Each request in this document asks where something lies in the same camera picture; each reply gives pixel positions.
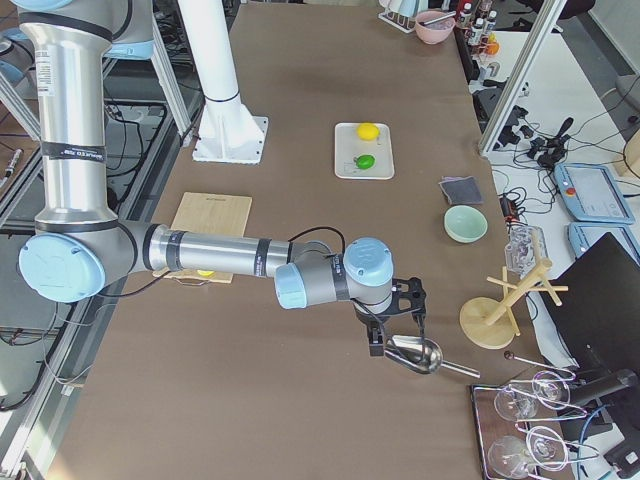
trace green fruit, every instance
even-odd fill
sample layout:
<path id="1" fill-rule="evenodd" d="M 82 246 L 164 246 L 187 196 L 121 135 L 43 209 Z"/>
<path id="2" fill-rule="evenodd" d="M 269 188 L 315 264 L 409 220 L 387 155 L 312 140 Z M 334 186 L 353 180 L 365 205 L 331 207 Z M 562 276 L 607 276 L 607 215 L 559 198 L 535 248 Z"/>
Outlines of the green fruit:
<path id="1" fill-rule="evenodd" d="M 375 163 L 376 159 L 373 155 L 360 155 L 358 158 L 356 158 L 356 166 L 360 170 L 371 168 Z"/>

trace teal bowl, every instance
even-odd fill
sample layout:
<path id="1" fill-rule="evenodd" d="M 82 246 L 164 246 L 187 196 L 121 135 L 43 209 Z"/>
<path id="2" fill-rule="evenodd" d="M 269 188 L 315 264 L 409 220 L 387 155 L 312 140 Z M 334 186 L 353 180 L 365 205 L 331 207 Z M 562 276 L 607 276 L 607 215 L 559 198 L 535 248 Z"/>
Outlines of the teal bowl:
<path id="1" fill-rule="evenodd" d="M 484 215 L 467 205 L 456 205 L 444 214 L 444 229 L 456 242 L 475 242 L 487 233 L 487 228 Z"/>

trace spoon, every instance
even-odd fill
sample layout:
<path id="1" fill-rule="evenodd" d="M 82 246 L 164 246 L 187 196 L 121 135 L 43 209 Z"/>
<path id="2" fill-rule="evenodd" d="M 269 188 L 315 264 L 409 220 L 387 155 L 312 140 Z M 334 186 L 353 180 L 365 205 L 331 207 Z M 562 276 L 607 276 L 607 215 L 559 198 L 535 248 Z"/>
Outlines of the spoon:
<path id="1" fill-rule="evenodd" d="M 441 17 L 438 18 L 433 18 L 431 20 L 425 20 L 424 22 L 418 22 L 420 25 L 422 25 L 423 27 L 429 26 L 429 25 L 433 25 L 434 23 L 438 23 L 441 22 L 443 20 L 446 20 L 447 18 L 451 18 L 451 17 L 455 17 L 456 12 L 449 12 L 445 15 L 442 15 Z"/>
<path id="2" fill-rule="evenodd" d="M 393 335 L 387 340 L 384 354 L 387 358 L 423 375 L 435 373 L 440 367 L 444 367 L 480 378 L 480 372 L 477 370 L 444 360 L 440 346 L 428 338 L 422 342 L 419 337 Z"/>

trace wooden dowel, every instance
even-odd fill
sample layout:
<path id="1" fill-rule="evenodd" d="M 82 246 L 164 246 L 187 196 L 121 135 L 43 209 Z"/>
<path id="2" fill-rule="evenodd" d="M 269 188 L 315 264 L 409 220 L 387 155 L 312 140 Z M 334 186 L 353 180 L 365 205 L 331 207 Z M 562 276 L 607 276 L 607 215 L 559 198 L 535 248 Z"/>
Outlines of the wooden dowel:
<path id="1" fill-rule="evenodd" d="M 502 280 L 498 280 L 497 278 L 493 278 L 493 277 L 487 277 L 487 282 L 490 283 L 495 283 L 496 285 L 501 285 L 503 287 L 509 287 L 509 288 L 517 288 L 516 285 L 514 285 L 513 283 L 508 283 L 508 282 L 503 282 Z M 554 291 L 556 292 L 568 292 L 569 291 L 569 287 L 567 287 L 566 285 L 551 285 L 551 288 L 553 288 Z M 530 292 L 547 292 L 549 291 L 548 288 L 546 287 L 531 287 L 529 289 Z"/>
<path id="2" fill-rule="evenodd" d="M 520 280 L 518 286 L 515 290 L 512 290 L 496 307 L 496 309 L 487 315 L 487 318 L 484 319 L 485 325 L 493 325 L 498 321 L 498 319 L 504 315 L 507 311 L 507 307 L 513 306 L 514 303 L 518 301 L 520 297 L 522 297 L 525 293 L 529 291 L 531 287 L 533 287 L 536 283 L 540 281 L 540 277 L 544 276 L 546 272 L 548 272 L 553 263 L 548 258 L 540 259 L 540 262 L 536 263 L 536 266 L 531 269 L 527 275 Z"/>
<path id="3" fill-rule="evenodd" d="M 507 267 L 502 267 L 502 280 L 505 285 L 502 285 L 502 295 L 506 297 L 509 295 L 509 287 L 508 287 L 508 277 L 507 277 Z M 520 328 L 518 328 L 518 322 L 516 322 L 516 317 L 513 316 L 513 312 L 511 308 L 507 308 L 507 316 L 511 321 L 511 327 L 513 328 L 513 333 L 515 333 L 516 337 L 520 336 Z"/>
<path id="4" fill-rule="evenodd" d="M 549 280 L 547 280 L 547 277 L 545 275 L 540 275 L 540 281 L 542 282 L 542 285 L 544 285 L 544 288 L 547 289 L 547 292 L 549 292 L 549 295 L 551 295 L 551 298 L 553 299 L 553 303 L 555 303 L 558 307 L 561 306 L 562 300 L 560 300 L 560 297 L 558 296 L 556 291 L 553 289 L 553 285 L 551 285 L 549 283 Z"/>

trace lemon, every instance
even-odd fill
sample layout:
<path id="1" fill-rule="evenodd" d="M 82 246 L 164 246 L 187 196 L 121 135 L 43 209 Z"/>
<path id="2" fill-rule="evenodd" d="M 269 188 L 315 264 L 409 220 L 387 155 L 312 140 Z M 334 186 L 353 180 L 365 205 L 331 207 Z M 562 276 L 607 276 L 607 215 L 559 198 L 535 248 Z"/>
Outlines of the lemon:
<path id="1" fill-rule="evenodd" d="M 378 138 L 378 135 L 380 135 L 380 129 L 373 123 L 365 122 L 358 125 L 356 133 L 360 140 L 371 141 Z"/>

